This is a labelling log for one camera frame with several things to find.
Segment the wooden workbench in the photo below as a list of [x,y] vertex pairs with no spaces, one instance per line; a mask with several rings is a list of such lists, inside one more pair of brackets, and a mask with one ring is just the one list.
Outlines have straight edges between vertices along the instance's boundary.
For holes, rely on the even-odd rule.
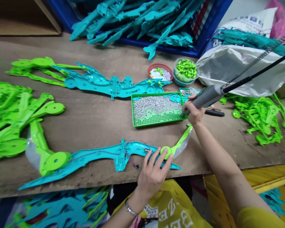
[[[53,58],[56,63],[74,65],[74,61],[78,61],[90,65],[107,78],[114,75],[122,80],[126,75],[132,76],[133,83],[147,78],[147,68],[152,63],[160,62],[173,68],[174,60],[178,56],[157,52],[154,59],[149,62],[148,55],[142,48],[117,44],[106,48],[89,46],[84,40],[69,42],[68,35],[0,38],[0,81],[31,87],[36,98],[41,93],[48,92],[54,96],[56,102],[66,106],[65,112],[58,116],[45,116],[41,123],[51,150],[74,153],[81,149],[115,145],[120,143],[122,138],[126,141],[143,140],[153,146],[171,147],[186,129],[187,120],[137,129],[132,124],[129,99],[111,100],[110,96],[100,93],[71,90],[5,73],[11,68],[12,61],[45,56]],[[176,92],[179,87],[172,83],[164,89],[166,92]],[[244,120],[232,117],[234,109],[232,102],[225,105],[217,102],[215,107],[222,109],[226,116],[223,118],[205,116],[204,123],[241,169],[285,163],[283,128],[281,130],[284,138],[280,144],[259,146],[254,135],[245,133],[250,126]],[[245,143],[240,131],[253,148]],[[142,157],[135,156],[134,159],[135,163],[141,164]],[[211,172],[194,132],[191,134],[187,149],[174,163],[181,166],[182,170],[171,170],[168,178]],[[130,164],[123,172],[117,173],[112,160],[99,160],[90,162],[86,167],[62,180],[19,192],[17,189],[20,186],[40,177],[39,172],[22,153],[16,157],[0,160],[0,197],[134,182],[138,175],[139,172]]]

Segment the wrist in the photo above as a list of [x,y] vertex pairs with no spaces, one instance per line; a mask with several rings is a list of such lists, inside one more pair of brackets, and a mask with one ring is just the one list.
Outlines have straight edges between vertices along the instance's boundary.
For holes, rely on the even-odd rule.
[[198,121],[198,122],[192,124],[192,126],[193,126],[194,128],[199,128],[199,127],[201,127],[201,126],[203,126],[203,125],[204,125],[204,124],[203,124],[201,121]]
[[128,205],[133,212],[139,214],[147,205],[149,198],[140,193],[139,189],[135,189],[128,199]]

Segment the person's left hand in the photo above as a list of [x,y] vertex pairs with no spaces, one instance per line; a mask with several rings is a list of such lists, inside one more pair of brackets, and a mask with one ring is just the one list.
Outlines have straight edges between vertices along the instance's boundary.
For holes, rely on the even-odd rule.
[[142,170],[140,171],[137,181],[137,187],[132,196],[129,198],[129,205],[131,204],[130,207],[137,208],[135,212],[140,212],[148,201],[161,189],[162,184],[170,170],[173,154],[168,157],[167,162],[161,168],[161,164],[164,161],[168,150],[164,149],[163,153],[159,156],[155,163],[155,159],[160,151],[161,148],[159,147],[150,158],[150,161],[148,161],[152,154],[152,150],[150,150],[143,160]]

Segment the bracelet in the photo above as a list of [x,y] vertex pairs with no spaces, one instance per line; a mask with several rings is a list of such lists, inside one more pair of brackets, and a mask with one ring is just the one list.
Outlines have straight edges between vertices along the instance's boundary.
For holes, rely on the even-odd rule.
[[128,204],[128,199],[126,199],[126,201],[124,202],[126,208],[127,208],[127,212],[129,212],[131,215],[133,216],[137,216],[138,214],[136,214],[134,211],[131,210],[129,204]]

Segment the plastic bag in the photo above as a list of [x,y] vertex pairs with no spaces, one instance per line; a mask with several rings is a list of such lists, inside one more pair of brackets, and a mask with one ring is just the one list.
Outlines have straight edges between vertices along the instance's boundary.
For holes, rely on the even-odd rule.
[[265,9],[277,7],[273,24],[270,32],[270,38],[279,39],[285,35],[285,9],[283,5],[277,0],[271,0],[265,7]]
[[[221,23],[214,34],[216,35],[219,29],[233,27],[242,31],[263,33],[269,37],[276,10],[277,8],[270,8]],[[212,38],[208,42],[204,54],[196,63],[200,69],[198,79],[207,86],[213,84],[223,85],[263,52],[264,50],[250,47],[222,45],[220,40]],[[233,83],[253,75],[279,58],[279,55],[270,53]],[[264,97],[273,94],[283,83],[285,83],[285,60],[230,93],[245,97]]]
[[[213,48],[207,51],[196,63],[200,69],[199,80],[207,86],[223,85],[263,52],[264,50],[236,45],[222,45]],[[233,83],[257,73],[280,57],[275,53],[270,53],[234,80]],[[285,60],[249,83],[230,91],[230,93],[244,97],[265,97],[276,92],[284,83]]]

